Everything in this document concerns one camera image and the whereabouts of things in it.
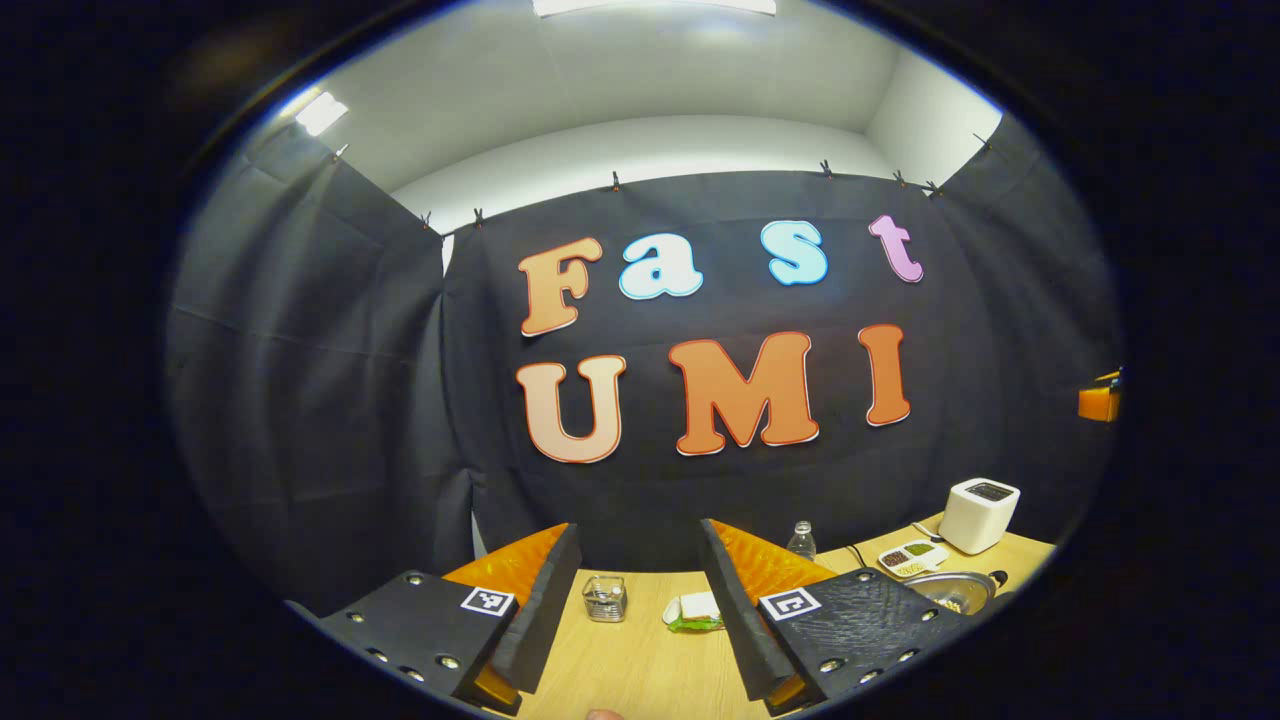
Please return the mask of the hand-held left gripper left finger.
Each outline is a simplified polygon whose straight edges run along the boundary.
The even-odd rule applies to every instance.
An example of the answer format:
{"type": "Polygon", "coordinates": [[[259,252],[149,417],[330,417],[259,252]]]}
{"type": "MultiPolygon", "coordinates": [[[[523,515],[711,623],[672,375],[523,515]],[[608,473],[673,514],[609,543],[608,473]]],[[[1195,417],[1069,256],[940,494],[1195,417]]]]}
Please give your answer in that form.
{"type": "Polygon", "coordinates": [[[425,692],[516,715],[538,691],[582,555],[562,523],[434,577],[410,570],[320,620],[425,692]]]}

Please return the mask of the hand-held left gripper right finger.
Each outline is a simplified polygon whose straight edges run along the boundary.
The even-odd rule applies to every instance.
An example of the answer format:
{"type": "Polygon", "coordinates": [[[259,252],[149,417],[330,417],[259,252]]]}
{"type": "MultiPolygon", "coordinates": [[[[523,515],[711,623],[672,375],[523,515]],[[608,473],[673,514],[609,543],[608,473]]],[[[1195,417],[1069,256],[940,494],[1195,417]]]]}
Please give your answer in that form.
{"type": "Polygon", "coordinates": [[[966,619],[873,568],[800,583],[810,564],[769,542],[769,592],[748,591],[754,536],[703,519],[700,559],[749,700],[773,715],[841,705],[922,665],[966,619]]]}

